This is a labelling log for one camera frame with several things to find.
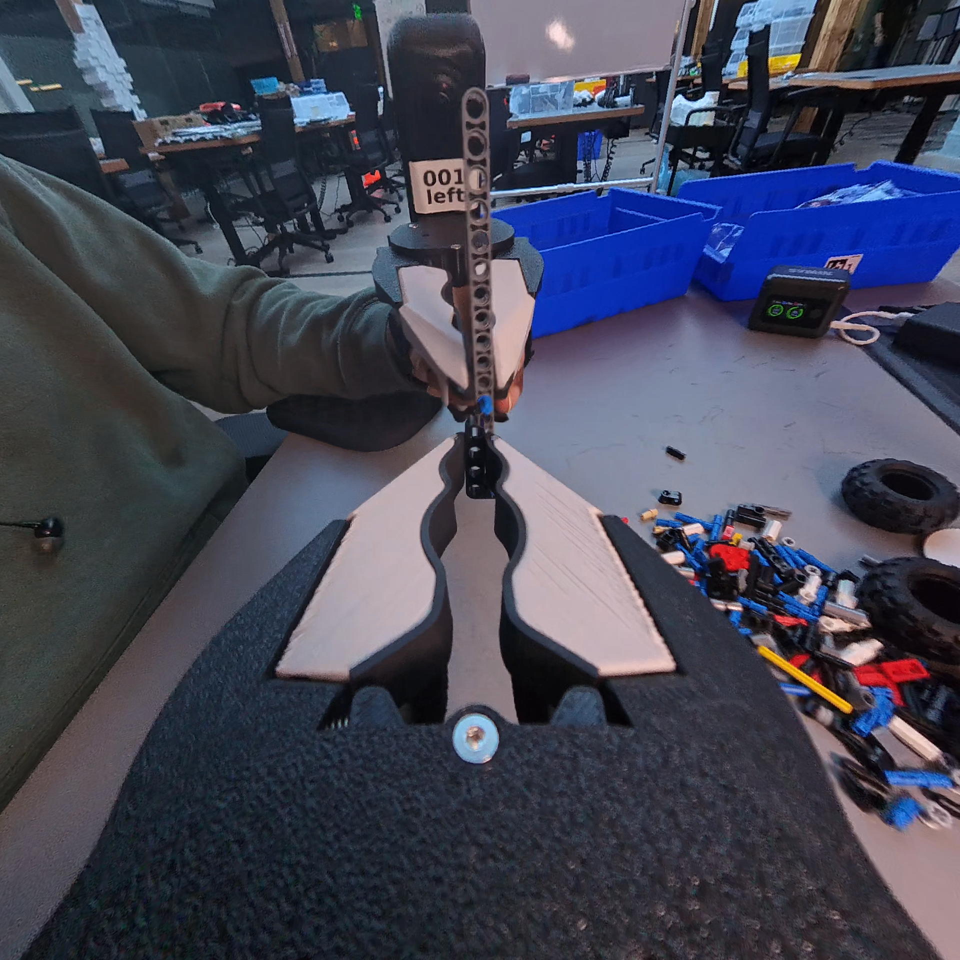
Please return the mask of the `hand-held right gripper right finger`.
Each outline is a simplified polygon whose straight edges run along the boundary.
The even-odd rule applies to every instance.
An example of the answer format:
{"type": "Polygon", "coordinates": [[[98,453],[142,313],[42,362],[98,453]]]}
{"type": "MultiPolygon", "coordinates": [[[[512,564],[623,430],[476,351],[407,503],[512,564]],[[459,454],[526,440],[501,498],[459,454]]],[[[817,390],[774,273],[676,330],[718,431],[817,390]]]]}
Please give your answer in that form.
{"type": "Polygon", "coordinates": [[[677,669],[615,545],[608,517],[505,440],[494,532],[507,554],[499,626],[516,706],[558,706],[574,687],[677,669]]]}

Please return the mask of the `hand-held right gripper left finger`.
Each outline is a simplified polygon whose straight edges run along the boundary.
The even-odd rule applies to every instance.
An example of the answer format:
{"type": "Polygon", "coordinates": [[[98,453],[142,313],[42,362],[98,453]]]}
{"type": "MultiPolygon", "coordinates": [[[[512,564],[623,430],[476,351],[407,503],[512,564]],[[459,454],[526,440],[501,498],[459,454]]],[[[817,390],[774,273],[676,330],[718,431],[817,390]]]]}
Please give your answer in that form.
{"type": "Polygon", "coordinates": [[[277,678],[380,687],[400,705],[446,680],[452,616],[443,556],[462,486],[463,440],[447,438],[353,511],[277,678]]]}

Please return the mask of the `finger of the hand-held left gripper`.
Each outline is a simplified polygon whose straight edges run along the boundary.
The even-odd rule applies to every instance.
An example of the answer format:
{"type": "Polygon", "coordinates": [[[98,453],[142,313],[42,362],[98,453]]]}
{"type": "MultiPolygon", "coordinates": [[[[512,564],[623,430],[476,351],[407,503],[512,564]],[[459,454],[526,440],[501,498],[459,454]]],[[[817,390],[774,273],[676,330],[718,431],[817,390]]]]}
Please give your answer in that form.
{"type": "Polygon", "coordinates": [[[493,270],[491,274],[493,391],[503,396],[525,361],[535,296],[529,292],[522,270],[493,270]]]}
{"type": "Polygon", "coordinates": [[[471,386],[463,334],[454,324],[454,306],[443,290],[448,274],[439,268],[400,268],[401,327],[417,357],[442,385],[467,394],[471,386]]]}

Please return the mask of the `long dark grey holed beam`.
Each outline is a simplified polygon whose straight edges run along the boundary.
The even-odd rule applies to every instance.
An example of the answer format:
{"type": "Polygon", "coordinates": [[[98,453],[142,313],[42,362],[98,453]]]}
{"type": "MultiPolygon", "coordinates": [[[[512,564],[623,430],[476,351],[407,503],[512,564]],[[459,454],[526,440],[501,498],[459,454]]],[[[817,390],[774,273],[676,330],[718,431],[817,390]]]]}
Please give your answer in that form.
{"type": "Polygon", "coordinates": [[[493,228],[491,219],[490,115],[486,92],[479,87],[462,97],[466,307],[462,336],[470,398],[464,428],[464,486],[471,499],[495,495],[491,438],[495,432],[497,390],[494,354],[493,228]]]}

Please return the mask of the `pile of small building pieces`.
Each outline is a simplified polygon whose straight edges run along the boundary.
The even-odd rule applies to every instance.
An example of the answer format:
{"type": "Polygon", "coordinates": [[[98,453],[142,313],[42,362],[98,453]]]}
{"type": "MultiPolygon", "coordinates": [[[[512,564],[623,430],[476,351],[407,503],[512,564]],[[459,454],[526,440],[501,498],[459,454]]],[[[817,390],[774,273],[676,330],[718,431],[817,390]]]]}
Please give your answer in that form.
{"type": "Polygon", "coordinates": [[[757,649],[765,645],[854,706],[845,715],[769,663],[780,689],[839,745],[832,766],[854,805],[904,832],[958,826],[958,664],[885,641],[858,602],[864,574],[781,535],[789,513],[742,505],[712,519],[643,510],[661,558],[757,649]]]}

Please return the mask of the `yellow axle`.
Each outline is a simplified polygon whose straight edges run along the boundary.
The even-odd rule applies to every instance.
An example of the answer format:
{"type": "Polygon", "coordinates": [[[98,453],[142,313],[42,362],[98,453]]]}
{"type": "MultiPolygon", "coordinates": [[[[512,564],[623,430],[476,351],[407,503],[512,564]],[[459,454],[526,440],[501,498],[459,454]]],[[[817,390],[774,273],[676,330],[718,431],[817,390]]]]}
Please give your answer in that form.
{"type": "Polygon", "coordinates": [[[756,648],[756,653],[759,654],[768,664],[774,666],[776,669],[790,677],[797,685],[805,687],[811,693],[821,698],[823,702],[831,705],[842,714],[850,716],[854,713],[855,707],[851,702],[838,695],[833,690],[830,690],[820,681],[812,678],[809,674],[805,673],[802,669],[795,666],[787,659],[776,654],[772,649],[765,645],[760,645],[756,648]]]}

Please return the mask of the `person's left forearm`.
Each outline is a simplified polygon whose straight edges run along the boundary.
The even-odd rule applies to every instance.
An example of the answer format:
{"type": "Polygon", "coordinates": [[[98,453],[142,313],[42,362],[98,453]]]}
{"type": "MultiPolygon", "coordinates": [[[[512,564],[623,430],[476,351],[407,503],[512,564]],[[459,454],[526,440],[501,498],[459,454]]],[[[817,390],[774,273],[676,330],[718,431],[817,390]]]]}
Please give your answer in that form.
{"type": "Polygon", "coordinates": [[[307,292],[260,270],[180,258],[128,348],[162,383],[221,413],[295,396],[350,401],[426,391],[394,311],[370,291],[307,292]]]}

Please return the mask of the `grey desk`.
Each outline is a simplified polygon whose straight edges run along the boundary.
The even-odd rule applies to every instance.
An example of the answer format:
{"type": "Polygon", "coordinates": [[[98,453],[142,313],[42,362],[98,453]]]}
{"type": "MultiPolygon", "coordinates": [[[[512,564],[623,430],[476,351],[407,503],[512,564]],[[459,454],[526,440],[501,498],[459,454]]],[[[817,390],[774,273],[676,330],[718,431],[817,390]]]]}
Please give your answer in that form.
{"type": "MultiPolygon", "coordinates": [[[[748,313],[697,292],[537,341],[506,441],[633,520],[669,488],[697,516],[748,499],[790,509],[805,548],[845,567],[909,552],[850,516],[839,483],[882,457],[958,482],[958,435],[864,350],[751,332],[748,313]]],[[[2,958],[20,958],[59,906],[210,639],[328,523],[454,429],[442,414],[379,453],[283,442],[2,812],[2,958]]]]}

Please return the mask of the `wooden background desk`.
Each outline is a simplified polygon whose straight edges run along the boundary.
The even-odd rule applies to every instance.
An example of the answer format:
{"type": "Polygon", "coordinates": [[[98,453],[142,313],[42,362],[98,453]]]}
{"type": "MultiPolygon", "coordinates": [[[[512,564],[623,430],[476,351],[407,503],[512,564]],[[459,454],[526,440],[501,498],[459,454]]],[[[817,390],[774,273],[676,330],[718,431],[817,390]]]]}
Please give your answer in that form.
{"type": "MultiPolygon", "coordinates": [[[[309,122],[300,122],[294,115],[299,160],[313,187],[314,181],[308,176],[308,170],[305,167],[305,159],[309,156],[310,149],[320,148],[327,140],[336,141],[354,126],[354,121],[354,112],[349,112],[343,117],[314,119],[309,122]]],[[[232,209],[233,201],[246,194],[246,187],[241,177],[231,165],[232,150],[246,144],[256,144],[259,130],[259,119],[240,124],[183,127],[162,137],[153,147],[144,149],[144,153],[168,162],[175,173],[182,174],[188,185],[200,192],[205,201],[206,211],[213,224],[219,229],[229,258],[235,266],[238,266],[234,262],[236,250],[243,249],[250,252],[267,239],[264,229],[256,224],[250,215],[232,209]]],[[[323,217],[323,202],[316,190],[315,192],[320,219],[330,246],[331,241],[338,235],[344,234],[346,230],[333,230],[327,227],[323,217]]],[[[285,260],[287,269],[287,261],[300,249],[315,252],[326,260],[317,250],[297,246],[285,260]]],[[[276,270],[277,255],[272,254],[260,267],[267,269],[268,272],[276,270]]]]}

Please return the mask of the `black office chair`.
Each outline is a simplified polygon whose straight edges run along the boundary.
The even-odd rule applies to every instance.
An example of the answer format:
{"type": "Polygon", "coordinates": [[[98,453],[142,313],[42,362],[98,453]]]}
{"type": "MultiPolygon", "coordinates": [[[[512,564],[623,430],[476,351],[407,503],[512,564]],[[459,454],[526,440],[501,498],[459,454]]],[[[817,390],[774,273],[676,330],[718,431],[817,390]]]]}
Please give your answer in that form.
{"type": "Polygon", "coordinates": [[[299,156],[292,100],[285,93],[262,96],[257,107],[257,142],[231,151],[230,165],[246,187],[246,194],[232,202],[232,210],[249,215],[267,239],[251,251],[236,249],[234,262],[260,267],[276,255],[277,268],[269,275],[285,277],[286,258],[301,247],[322,253],[325,262],[332,263],[317,194],[299,156]]]}
{"type": "Polygon", "coordinates": [[[727,174],[784,169],[789,165],[786,135],[768,135],[748,126],[762,120],[744,102],[721,101],[719,53],[710,50],[702,63],[704,91],[697,100],[675,98],[665,141],[658,191],[676,195],[687,182],[727,174]]]}

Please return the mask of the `person in green sweatshirt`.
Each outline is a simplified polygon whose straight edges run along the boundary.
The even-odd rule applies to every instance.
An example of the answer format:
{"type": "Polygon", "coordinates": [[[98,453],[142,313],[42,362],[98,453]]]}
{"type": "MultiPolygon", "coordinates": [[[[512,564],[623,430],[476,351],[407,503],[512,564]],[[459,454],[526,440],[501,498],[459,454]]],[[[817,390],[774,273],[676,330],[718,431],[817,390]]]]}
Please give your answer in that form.
{"type": "Polygon", "coordinates": [[[2,157],[2,807],[242,496],[244,460],[125,335],[184,256],[2,157]]]}

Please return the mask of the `black device green display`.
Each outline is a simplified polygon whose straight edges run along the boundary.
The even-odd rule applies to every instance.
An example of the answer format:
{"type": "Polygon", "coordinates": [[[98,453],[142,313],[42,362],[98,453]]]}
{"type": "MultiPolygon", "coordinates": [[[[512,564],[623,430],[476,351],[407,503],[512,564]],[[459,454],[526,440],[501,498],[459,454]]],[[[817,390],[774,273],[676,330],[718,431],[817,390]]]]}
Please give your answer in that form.
{"type": "Polygon", "coordinates": [[[851,280],[843,269],[777,266],[764,278],[747,329],[820,339],[837,318],[851,280]]]}

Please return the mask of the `black earbud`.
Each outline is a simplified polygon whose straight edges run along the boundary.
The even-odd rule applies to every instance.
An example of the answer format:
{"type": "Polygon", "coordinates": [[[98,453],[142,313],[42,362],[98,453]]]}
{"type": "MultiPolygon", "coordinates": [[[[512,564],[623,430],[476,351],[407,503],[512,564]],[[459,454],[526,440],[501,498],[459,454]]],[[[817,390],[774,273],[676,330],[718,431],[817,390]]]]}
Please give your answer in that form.
{"type": "Polygon", "coordinates": [[[56,516],[44,517],[37,521],[1,521],[1,527],[30,531],[34,545],[40,551],[55,553],[64,544],[65,524],[56,516]]]}

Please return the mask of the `black toy tyre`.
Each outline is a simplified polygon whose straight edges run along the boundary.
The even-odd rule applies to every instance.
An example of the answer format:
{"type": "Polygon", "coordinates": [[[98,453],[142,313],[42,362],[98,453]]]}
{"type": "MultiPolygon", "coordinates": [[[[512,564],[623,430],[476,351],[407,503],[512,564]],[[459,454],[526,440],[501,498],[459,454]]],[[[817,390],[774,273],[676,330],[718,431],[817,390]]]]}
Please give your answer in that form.
{"type": "Polygon", "coordinates": [[[958,488],[949,478],[897,459],[854,466],[842,480],[841,498],[859,521],[894,534],[930,534],[959,514],[958,488]]]}
{"type": "Polygon", "coordinates": [[[932,661],[959,664],[959,569],[931,558],[892,558],[858,586],[860,609],[885,642],[932,661]]]}

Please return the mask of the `wide blue storage bin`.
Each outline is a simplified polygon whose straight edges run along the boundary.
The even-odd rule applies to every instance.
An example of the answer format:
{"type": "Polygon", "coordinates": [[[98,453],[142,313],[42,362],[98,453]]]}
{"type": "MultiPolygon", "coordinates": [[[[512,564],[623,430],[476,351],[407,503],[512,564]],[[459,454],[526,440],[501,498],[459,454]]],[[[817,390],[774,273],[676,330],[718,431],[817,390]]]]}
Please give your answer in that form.
{"type": "Polygon", "coordinates": [[[694,278],[723,302],[754,299],[776,267],[841,267],[854,290],[932,282],[958,251],[959,175],[876,161],[685,183],[678,198],[740,227],[730,253],[705,249],[694,278]]]}

